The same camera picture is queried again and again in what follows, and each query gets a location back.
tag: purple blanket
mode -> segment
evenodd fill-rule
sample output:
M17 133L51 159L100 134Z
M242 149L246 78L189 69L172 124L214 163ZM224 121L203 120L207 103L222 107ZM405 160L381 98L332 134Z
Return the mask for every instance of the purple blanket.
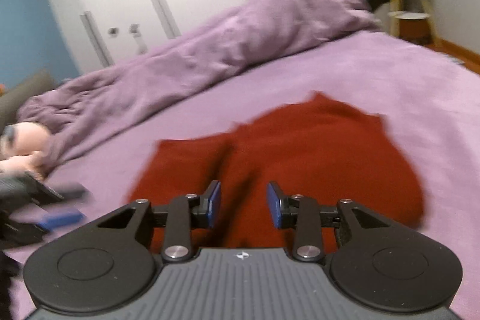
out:
M47 171L247 67L377 29L364 0L250 0L126 64L30 99L19 121L53 133Z

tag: white crosshair logo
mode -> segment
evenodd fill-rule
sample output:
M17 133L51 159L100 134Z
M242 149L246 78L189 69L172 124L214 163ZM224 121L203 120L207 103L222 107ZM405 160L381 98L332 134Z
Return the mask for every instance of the white crosshair logo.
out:
M239 252L237 253L236 257L238 259L241 259L241 260L245 260L246 258L248 258L250 256L249 253L245 252L245 251L242 251L242 252Z

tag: purple bed sheet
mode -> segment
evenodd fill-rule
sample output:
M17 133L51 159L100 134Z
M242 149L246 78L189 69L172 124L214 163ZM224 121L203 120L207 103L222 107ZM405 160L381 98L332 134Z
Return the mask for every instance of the purple bed sheet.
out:
M480 79L444 55L384 33L361 31L233 77L67 162L49 183L82 183L92 199L78 207L94 219L123 204L155 140L227 131L280 104L305 100L312 91L385 115L388 134L425 187L423 233L446 244L462 262L463 283L452 309L465 319L477 318ZM26 213L34 218L43 211ZM32 250L11 254L23 262ZM34 307L21 282L16 290L20 319Z

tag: orange object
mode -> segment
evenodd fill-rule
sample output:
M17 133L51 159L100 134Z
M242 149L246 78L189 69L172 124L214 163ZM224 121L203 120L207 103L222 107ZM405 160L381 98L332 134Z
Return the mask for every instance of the orange object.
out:
M416 226L423 213L417 177L386 137L380 117L319 93L231 133L161 141L131 199L166 204L202 193L213 179L222 182L218 221L211 231L193 232L196 246L290 247L292 231L276 230L270 218L270 180L286 194L321 204L351 198L408 226ZM156 230L153 251L159 251L162 234ZM323 236L326 250L333 251L332 232Z

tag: silver screw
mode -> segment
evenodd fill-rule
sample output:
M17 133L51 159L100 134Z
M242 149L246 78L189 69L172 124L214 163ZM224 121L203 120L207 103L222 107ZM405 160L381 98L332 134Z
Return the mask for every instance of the silver screw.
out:
M297 249L297 254L306 259L316 258L320 255L320 252L320 248L315 246L301 246Z
M188 254L188 248L185 246L170 246L165 250L165 255L169 258L183 258Z

